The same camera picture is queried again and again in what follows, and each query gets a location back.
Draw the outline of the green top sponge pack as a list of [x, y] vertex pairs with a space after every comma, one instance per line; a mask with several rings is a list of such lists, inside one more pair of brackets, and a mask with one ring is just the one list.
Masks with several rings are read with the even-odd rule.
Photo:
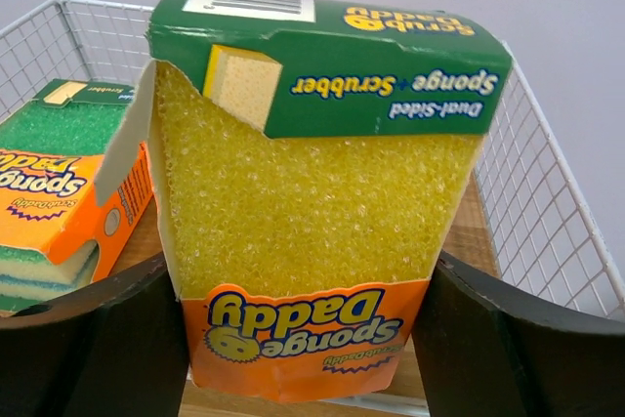
[[134, 97], [129, 85], [56, 78], [1, 124], [1, 310], [106, 278], [152, 199], [141, 147], [104, 205], [95, 177]]

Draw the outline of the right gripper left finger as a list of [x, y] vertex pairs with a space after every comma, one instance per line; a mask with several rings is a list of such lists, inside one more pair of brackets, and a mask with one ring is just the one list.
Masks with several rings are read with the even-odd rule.
[[161, 254], [1, 320], [4, 416], [176, 416], [187, 374]]

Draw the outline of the yellow sponge pack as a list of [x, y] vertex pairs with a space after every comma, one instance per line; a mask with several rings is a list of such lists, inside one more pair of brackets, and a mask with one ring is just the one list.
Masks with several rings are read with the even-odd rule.
[[146, 146], [200, 388], [387, 388], [513, 60], [479, 24], [333, 0], [160, 0], [95, 179]]

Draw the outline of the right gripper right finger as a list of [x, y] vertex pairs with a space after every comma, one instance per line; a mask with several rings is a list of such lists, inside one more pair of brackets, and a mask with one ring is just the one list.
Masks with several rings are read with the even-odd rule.
[[624, 325], [542, 300], [447, 253], [412, 330], [433, 416], [621, 416]]

